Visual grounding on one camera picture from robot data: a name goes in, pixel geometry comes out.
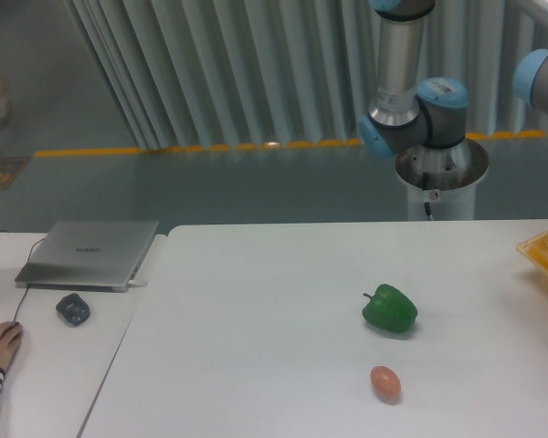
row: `egg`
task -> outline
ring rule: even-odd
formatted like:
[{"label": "egg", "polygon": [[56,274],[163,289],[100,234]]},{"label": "egg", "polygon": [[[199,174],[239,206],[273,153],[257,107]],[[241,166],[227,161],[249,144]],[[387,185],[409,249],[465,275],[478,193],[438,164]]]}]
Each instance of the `egg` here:
[{"label": "egg", "polygon": [[402,387],[395,372],[387,367],[375,367],[370,373],[370,379],[375,390],[387,399],[395,399],[400,395]]}]

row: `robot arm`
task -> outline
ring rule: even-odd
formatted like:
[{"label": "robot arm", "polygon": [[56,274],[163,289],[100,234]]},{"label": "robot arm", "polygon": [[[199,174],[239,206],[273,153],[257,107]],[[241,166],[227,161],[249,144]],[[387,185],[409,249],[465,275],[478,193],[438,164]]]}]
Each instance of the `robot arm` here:
[{"label": "robot arm", "polygon": [[378,87],[359,130],[375,156],[397,154],[395,171],[408,188],[408,219],[433,219],[433,202],[439,204],[437,218],[472,219],[474,187],[489,159],[465,139],[467,91],[451,78],[416,86],[424,21],[435,2],[369,0],[381,17]]},{"label": "robot arm", "polygon": [[513,75],[516,94],[530,106],[548,114],[548,50],[534,50]]},{"label": "robot arm", "polygon": [[370,0],[370,5],[382,19],[377,94],[359,122],[365,144],[387,158],[418,144],[445,149],[461,143],[465,87],[431,78],[416,88],[422,29],[435,0]]}]

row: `laptop logo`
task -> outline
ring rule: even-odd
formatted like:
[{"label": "laptop logo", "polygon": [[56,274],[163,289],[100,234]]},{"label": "laptop logo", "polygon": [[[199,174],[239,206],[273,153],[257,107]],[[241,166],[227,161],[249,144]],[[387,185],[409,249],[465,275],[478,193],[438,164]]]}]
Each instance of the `laptop logo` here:
[{"label": "laptop logo", "polygon": [[78,253],[99,253],[101,248],[75,248]]}]

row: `person's hand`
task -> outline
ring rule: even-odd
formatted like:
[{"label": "person's hand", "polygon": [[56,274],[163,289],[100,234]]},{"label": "person's hand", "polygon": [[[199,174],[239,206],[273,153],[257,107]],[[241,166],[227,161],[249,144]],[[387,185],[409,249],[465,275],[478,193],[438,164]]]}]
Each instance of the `person's hand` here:
[{"label": "person's hand", "polygon": [[13,321],[0,324],[0,368],[8,370],[20,341],[22,340],[22,326]]}]

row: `laptop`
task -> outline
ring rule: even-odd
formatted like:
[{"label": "laptop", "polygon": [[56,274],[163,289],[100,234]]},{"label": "laptop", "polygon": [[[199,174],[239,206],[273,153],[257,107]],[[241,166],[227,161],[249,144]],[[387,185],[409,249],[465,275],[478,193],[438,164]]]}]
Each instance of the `laptop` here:
[{"label": "laptop", "polygon": [[57,222],[16,277],[16,285],[125,292],[157,227],[158,222]]}]

